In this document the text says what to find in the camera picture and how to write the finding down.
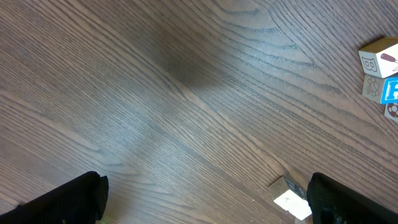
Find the white tool picture block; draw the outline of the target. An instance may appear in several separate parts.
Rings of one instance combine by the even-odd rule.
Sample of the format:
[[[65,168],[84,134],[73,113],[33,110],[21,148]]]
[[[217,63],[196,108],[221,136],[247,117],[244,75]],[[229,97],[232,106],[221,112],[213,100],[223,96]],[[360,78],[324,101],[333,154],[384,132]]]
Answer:
[[[397,37],[383,37],[358,53],[366,74],[387,78],[397,73]]]

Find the white block green side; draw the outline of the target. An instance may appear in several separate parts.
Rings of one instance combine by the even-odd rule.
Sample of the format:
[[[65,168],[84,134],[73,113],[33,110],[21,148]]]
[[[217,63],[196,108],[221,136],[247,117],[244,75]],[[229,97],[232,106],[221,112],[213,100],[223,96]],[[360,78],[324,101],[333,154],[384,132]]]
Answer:
[[[302,221],[312,214],[306,192],[282,176],[269,186],[271,197],[278,206]]]

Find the blue top block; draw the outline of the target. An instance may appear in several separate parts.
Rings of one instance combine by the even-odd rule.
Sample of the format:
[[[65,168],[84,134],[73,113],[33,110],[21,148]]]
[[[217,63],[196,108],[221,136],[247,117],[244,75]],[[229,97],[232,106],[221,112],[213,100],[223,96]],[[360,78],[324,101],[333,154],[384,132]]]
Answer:
[[[379,78],[366,74],[362,95],[380,104],[397,103],[397,75]]]

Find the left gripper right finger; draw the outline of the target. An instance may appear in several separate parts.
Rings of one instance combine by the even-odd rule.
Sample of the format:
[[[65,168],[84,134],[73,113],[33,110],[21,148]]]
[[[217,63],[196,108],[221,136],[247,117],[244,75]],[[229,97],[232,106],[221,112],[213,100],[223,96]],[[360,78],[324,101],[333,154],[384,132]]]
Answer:
[[[397,224],[397,214],[316,172],[308,184],[313,224]]]

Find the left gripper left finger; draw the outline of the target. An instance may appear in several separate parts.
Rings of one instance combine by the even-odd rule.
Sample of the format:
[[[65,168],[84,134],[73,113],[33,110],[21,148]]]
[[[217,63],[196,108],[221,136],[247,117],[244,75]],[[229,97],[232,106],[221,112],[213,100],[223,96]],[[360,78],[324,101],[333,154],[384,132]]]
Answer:
[[[1,224],[95,224],[108,201],[107,176],[89,171],[1,215]]]

